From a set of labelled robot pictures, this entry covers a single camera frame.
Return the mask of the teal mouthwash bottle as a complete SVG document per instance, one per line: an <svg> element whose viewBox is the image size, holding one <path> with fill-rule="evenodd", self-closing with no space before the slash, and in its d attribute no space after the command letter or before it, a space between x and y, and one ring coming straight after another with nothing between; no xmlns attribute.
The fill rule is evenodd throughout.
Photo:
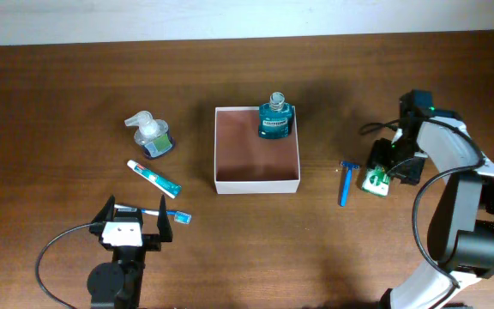
<svg viewBox="0 0 494 309"><path fill-rule="evenodd" d="M258 135L264 139L281 139L287 137L291 130L293 106L286 103L285 95L274 92L268 103L259 106Z"/></svg>

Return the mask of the purple foam soap pump bottle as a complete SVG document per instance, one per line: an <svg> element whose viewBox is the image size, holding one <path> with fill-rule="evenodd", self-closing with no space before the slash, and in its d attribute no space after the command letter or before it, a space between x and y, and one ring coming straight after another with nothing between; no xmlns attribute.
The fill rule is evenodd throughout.
<svg viewBox="0 0 494 309"><path fill-rule="evenodd" d="M154 118L148 111L140 111L125 119L124 124L137 128L134 134L135 142L149 160L157 159L175 147L169 124L165 120Z"/></svg>

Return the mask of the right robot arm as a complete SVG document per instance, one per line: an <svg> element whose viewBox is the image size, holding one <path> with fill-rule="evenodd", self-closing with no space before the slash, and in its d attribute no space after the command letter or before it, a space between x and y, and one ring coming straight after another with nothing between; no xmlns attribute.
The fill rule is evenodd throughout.
<svg viewBox="0 0 494 309"><path fill-rule="evenodd" d="M359 130L395 132L391 140L374 142L363 191L385 197L392 179L417 185L427 160L438 173L413 201L413 237L424 260L378 305L442 308L464 288L494 276L494 163L457 112L434 107L431 92L412 90L399 104L396 120Z"/></svg>

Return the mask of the blue disposable razor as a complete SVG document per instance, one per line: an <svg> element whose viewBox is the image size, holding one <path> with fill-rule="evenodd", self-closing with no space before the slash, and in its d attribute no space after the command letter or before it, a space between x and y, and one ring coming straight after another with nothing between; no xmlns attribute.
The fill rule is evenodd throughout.
<svg viewBox="0 0 494 309"><path fill-rule="evenodd" d="M339 205L345 207L347 203L348 193L352 181L352 172L359 169L359 165L350 161L342 161L341 165L346 169L346 176L344 177L344 183L340 195Z"/></svg>

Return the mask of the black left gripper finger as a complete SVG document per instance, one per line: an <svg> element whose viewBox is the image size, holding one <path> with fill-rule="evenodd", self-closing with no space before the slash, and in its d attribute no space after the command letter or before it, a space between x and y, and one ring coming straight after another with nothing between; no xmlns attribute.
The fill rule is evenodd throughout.
<svg viewBox="0 0 494 309"><path fill-rule="evenodd" d="M172 242L173 232L167 214L166 197L164 195L162 195L160 199L157 228L159 230L160 242Z"/></svg>
<svg viewBox="0 0 494 309"><path fill-rule="evenodd" d="M92 223L102 223L110 221L113 218L115 206L115 197L111 195L106 201L105 205L98 212L98 214L92 219Z"/></svg>

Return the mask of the pink white box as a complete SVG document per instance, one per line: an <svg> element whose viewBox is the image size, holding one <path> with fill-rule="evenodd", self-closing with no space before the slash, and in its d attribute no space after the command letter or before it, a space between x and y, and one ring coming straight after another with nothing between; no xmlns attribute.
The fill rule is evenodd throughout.
<svg viewBox="0 0 494 309"><path fill-rule="evenodd" d="M281 139L258 136L256 106L214 112L214 185L221 195L284 194L298 190L301 172L297 121Z"/></svg>

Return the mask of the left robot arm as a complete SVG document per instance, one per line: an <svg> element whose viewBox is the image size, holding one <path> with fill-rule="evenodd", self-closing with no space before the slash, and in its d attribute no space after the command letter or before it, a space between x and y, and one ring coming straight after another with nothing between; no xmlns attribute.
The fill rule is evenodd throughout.
<svg viewBox="0 0 494 309"><path fill-rule="evenodd" d="M144 233L141 209L118 209L111 196L93 218L89 232L112 252L112 260L93 268L87 279L92 308L132 309L140 306L145 257L173 241L166 199L160 199L157 233Z"/></svg>

